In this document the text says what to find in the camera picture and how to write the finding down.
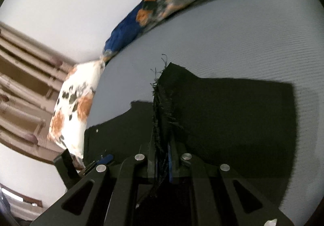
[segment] black fabric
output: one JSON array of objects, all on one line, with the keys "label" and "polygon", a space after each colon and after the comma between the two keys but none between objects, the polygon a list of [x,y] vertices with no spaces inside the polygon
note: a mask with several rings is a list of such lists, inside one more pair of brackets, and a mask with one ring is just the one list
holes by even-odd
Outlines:
[{"label": "black fabric", "polygon": [[152,103],[132,102],[126,113],[88,128],[84,137],[84,164],[87,166],[107,154],[121,163],[138,154],[141,144],[151,141],[152,118]]},{"label": "black fabric", "polygon": [[296,147],[291,84],[200,79],[170,63],[157,86],[172,103],[175,139],[189,153],[213,165],[229,164],[270,201],[281,203]]}]

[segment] gray fabric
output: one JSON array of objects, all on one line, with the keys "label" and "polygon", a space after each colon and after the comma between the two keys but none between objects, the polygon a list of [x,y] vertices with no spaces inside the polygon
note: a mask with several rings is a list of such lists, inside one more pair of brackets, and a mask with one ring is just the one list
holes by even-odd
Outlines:
[{"label": "gray fabric", "polygon": [[88,126],[126,112],[131,101],[152,101],[151,69],[163,69],[162,53],[199,77],[291,82],[298,148],[281,210],[304,225],[324,194],[323,46],[324,9],[318,0],[209,2],[153,29],[108,64]]}]

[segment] white floral fabric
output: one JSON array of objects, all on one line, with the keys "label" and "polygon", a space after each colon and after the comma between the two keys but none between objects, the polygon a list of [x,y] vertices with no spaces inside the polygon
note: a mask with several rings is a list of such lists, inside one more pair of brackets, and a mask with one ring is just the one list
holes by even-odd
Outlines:
[{"label": "white floral fabric", "polygon": [[62,85],[50,123],[48,139],[79,159],[83,158],[86,122],[104,69],[103,60],[74,66]]}]

